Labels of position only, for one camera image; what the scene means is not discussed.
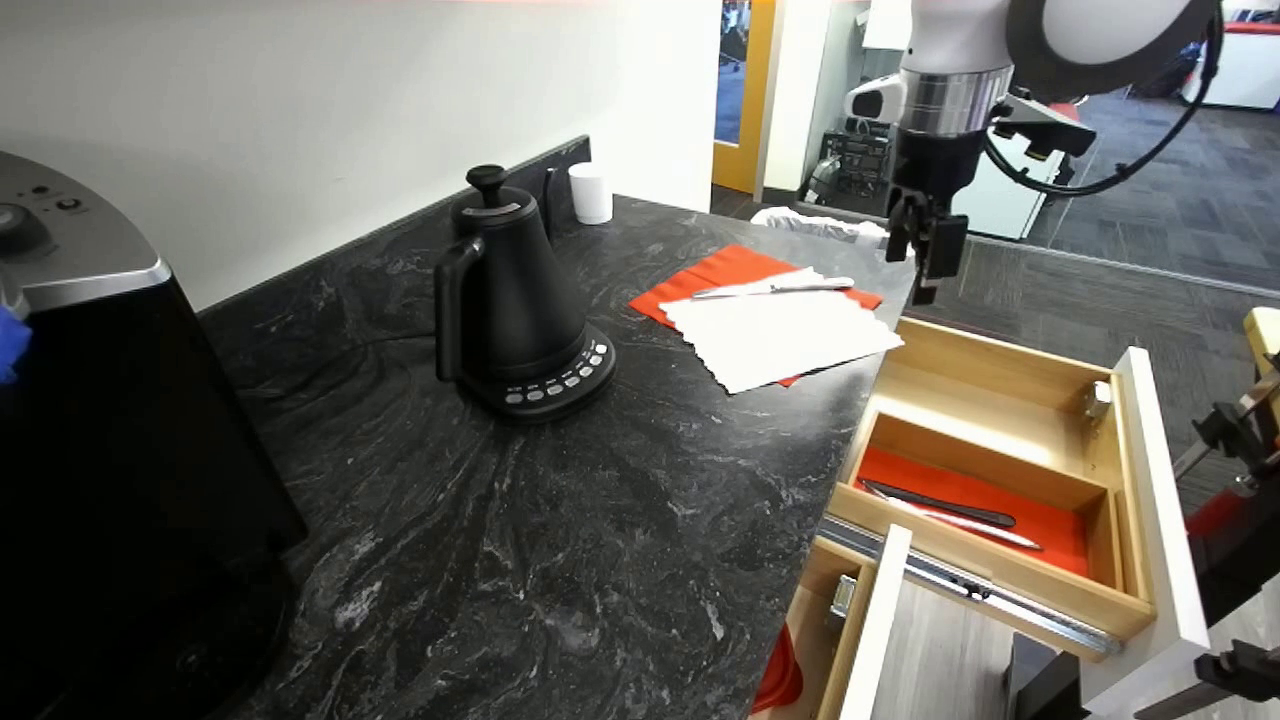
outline blue object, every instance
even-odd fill
[[[14,369],[28,351],[28,343],[32,343],[32,327],[7,308],[0,308],[0,382],[16,379]]]

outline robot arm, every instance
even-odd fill
[[[990,129],[1084,153],[1094,130],[1035,100],[1138,83],[1194,38],[1220,42],[1220,23],[1220,0],[913,0],[904,67],[857,87],[850,113],[895,124],[887,259],[917,252],[917,301],[960,273],[967,214],[954,214],[954,197],[973,183]]]

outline black kettle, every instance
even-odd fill
[[[539,204],[505,188],[502,164],[473,167],[468,183],[455,245],[438,265],[438,377],[496,414],[564,412],[611,377],[618,349],[587,322]]]

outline doorway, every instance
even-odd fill
[[[713,183],[762,192],[777,0],[719,0]]]

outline kettle base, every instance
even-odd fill
[[[582,407],[618,369],[618,343],[602,333],[586,333],[586,349],[564,370],[525,379],[525,382],[484,382],[462,379],[487,412],[505,421],[554,421]]]

